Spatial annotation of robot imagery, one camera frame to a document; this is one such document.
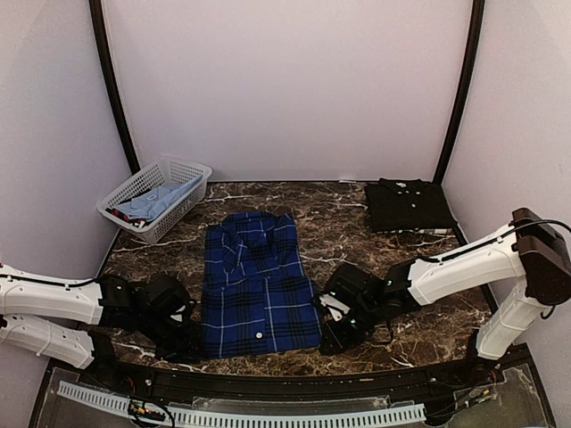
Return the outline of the blue plaid long sleeve shirt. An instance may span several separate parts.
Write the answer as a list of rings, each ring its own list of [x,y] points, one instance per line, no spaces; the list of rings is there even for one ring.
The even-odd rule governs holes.
[[[203,355],[236,358],[315,348],[318,287],[304,273],[291,214],[234,214],[209,226],[201,297]]]

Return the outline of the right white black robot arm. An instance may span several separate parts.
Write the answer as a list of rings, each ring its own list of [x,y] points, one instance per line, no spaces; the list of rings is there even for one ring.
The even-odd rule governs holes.
[[[559,220],[539,218],[528,208],[494,233],[433,257],[390,267],[383,278],[352,264],[341,264],[314,300],[328,314],[319,351],[341,354],[364,342],[380,324],[449,295],[500,280],[515,279],[509,296],[476,332],[474,353],[460,361],[455,378],[473,387],[490,371],[490,361],[536,318],[546,319],[570,299],[570,256]]]

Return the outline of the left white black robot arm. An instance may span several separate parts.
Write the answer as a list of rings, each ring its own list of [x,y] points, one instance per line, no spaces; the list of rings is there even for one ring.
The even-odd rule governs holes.
[[[153,343],[156,358],[185,364],[202,357],[195,305],[186,287],[163,273],[141,283],[114,275],[75,280],[1,267],[1,342],[79,369],[90,366],[107,389],[126,381],[109,337],[58,320],[139,332]]]

